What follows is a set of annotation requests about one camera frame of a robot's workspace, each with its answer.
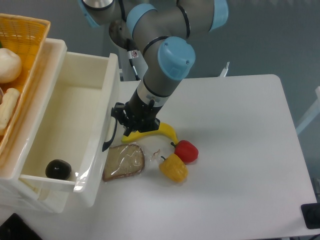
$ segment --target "white plastic bin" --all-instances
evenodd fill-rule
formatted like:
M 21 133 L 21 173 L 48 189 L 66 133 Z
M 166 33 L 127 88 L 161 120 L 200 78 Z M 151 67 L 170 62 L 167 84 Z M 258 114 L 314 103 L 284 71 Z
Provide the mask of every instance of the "white plastic bin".
M 88 206 L 94 203 L 108 154 L 102 152 L 102 144 L 111 125 L 118 81 L 116 55 L 66 53 L 21 180 L 36 188 L 81 192 Z M 54 159 L 71 165 L 68 180 L 46 177 L 46 167 Z

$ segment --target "yellow banana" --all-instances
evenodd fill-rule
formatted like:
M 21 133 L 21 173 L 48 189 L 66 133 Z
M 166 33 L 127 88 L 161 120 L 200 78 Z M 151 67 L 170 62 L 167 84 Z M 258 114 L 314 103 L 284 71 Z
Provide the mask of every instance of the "yellow banana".
M 147 131 L 147 132 L 131 132 L 129 136 L 123 136 L 121 141 L 123 143 L 132 143 L 135 142 L 136 140 L 146 137 L 146 136 L 153 136 L 153 135 L 164 135 L 168 137 L 169 139 L 174 142 L 174 144 L 178 144 L 179 140 L 177 138 L 176 131 L 172 126 L 169 124 L 166 124 L 164 122 L 160 122 L 160 126 L 158 130 L 155 131 Z

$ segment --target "wicker basket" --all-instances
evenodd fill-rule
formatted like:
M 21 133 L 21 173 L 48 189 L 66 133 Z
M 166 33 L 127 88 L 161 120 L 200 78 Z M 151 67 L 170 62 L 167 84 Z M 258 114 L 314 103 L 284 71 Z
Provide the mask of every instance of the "wicker basket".
M 0 136 L 0 154 L 24 105 L 49 28 L 50 22 L 46 20 L 0 13 L 0 42 L 3 48 L 19 55 L 22 61 L 20 76 L 10 83 L 0 85 L 4 93 L 9 88 L 18 89 L 21 93 L 6 131 Z

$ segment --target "bagged bread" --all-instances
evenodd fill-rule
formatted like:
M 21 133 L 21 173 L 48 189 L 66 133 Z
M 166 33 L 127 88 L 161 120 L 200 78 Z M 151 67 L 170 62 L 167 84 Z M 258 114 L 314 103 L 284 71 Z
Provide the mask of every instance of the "bagged bread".
M 104 182 L 138 175 L 145 168 L 145 155 L 136 144 L 110 147 L 102 180 Z

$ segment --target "white table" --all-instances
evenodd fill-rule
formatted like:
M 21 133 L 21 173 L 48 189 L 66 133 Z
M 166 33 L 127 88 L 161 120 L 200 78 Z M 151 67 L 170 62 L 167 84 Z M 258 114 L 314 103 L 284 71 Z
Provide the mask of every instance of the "white table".
M 121 83 L 127 101 L 137 82 Z M 199 158 L 183 184 L 155 161 L 142 175 L 101 184 L 92 208 L 72 195 L 63 213 L 0 206 L 44 240 L 244 240 L 314 235 L 300 206 L 315 203 L 311 181 L 280 80 L 274 75 L 184 80 L 158 117 Z M 141 141 L 172 152 L 165 137 Z

